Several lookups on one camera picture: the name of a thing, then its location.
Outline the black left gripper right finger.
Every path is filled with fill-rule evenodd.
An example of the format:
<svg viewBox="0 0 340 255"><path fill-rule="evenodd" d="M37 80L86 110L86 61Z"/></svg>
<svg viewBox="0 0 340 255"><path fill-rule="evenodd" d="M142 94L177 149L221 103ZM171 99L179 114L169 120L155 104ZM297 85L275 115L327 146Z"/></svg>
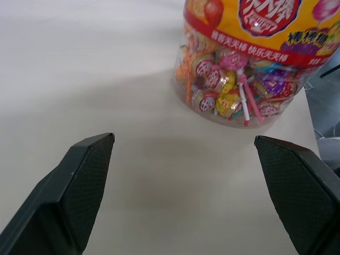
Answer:
<svg viewBox="0 0 340 255"><path fill-rule="evenodd" d="M258 135L270 198L299 255L340 255L340 177L313 151Z"/></svg>

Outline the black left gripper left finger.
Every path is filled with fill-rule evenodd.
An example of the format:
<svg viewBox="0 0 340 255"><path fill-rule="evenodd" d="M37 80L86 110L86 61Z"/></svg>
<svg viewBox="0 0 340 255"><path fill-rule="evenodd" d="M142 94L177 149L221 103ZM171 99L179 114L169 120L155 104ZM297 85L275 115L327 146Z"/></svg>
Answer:
<svg viewBox="0 0 340 255"><path fill-rule="evenodd" d="M0 233L0 255L82 255L103 199L113 133L85 138L37 183Z"/></svg>

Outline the clear plastic lollipop jar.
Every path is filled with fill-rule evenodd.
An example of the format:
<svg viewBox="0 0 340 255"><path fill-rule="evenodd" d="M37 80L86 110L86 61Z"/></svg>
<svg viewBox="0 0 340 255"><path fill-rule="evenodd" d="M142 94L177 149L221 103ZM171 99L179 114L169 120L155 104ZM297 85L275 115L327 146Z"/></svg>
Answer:
<svg viewBox="0 0 340 255"><path fill-rule="evenodd" d="M272 122L340 48L340 0L185 0L175 65L178 94L214 122L258 127ZM237 74L221 67L244 55L248 84L263 122L244 124Z"/></svg>

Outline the pink wrapped lollipop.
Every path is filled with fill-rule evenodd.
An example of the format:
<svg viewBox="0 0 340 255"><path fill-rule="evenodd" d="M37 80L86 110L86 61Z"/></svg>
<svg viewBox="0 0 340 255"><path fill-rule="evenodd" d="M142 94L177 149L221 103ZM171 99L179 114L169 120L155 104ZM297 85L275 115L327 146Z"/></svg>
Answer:
<svg viewBox="0 0 340 255"><path fill-rule="evenodd" d="M248 109L247 103L250 103L251 109L253 110L258 123L263 122L263 118L260 115L257 103L253 96L253 93L248 84L247 76L245 75L244 68L247 65L248 59L237 52L228 53L220 58L219 64L221 67L227 70L234 71L237 74L237 80L239 83L239 93L241 97L241 104L243 114L245 118L244 124L248 124L250 121L250 110Z"/></svg>

